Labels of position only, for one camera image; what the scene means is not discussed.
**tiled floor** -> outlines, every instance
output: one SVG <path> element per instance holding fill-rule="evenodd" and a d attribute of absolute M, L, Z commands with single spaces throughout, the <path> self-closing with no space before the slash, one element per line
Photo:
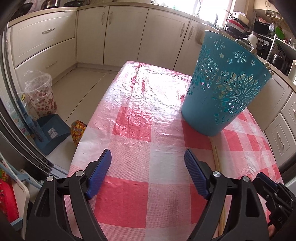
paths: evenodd
<path fill-rule="evenodd" d="M 57 114 L 68 126 L 80 120 L 88 124 L 100 100 L 117 72 L 101 69 L 75 68 L 52 87 Z M 48 156 L 48 160 L 69 170 L 76 147 L 69 136 Z"/>

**microwave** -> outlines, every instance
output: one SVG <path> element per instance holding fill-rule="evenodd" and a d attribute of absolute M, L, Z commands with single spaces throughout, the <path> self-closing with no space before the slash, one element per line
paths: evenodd
<path fill-rule="evenodd" d="M 256 32 L 257 34 L 261 34 L 261 35 L 273 38 L 275 29 L 276 27 L 274 24 L 255 21 L 253 31 Z"/>

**table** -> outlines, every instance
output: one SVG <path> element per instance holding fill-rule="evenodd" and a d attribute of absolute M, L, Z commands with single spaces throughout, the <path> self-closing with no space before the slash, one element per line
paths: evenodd
<path fill-rule="evenodd" d="M 180 106 L 190 80 L 128 61 L 93 114 L 68 175 L 84 170 L 105 148 L 111 151 L 107 176 L 90 201 L 109 241 L 187 240 L 206 204 L 184 164 L 188 148 L 212 170 L 215 154 L 226 177 L 253 179 L 264 172 L 281 181 L 267 139 L 247 109 L 211 139 L 187 124 Z M 73 234 L 81 237 L 69 197 L 65 203 Z"/>

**floral trash can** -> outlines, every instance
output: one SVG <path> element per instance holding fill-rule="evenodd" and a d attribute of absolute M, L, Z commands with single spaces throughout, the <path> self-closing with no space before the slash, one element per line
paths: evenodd
<path fill-rule="evenodd" d="M 57 112 L 57 104 L 52 92 L 52 77 L 40 71 L 28 71 L 25 75 L 25 93 L 34 107 L 37 115 L 43 117 Z"/>
<path fill-rule="evenodd" d="M 264 64 L 247 49 L 205 31 L 182 116 L 196 131 L 215 136 L 241 113 L 271 78 Z"/>

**blue waste bin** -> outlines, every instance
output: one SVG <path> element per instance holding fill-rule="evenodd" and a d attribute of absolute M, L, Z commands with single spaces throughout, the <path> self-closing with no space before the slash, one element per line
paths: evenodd
<path fill-rule="evenodd" d="M 182 116 L 196 131 L 215 136 L 241 113 L 271 78 L 247 49 L 221 34 L 205 31 Z"/>

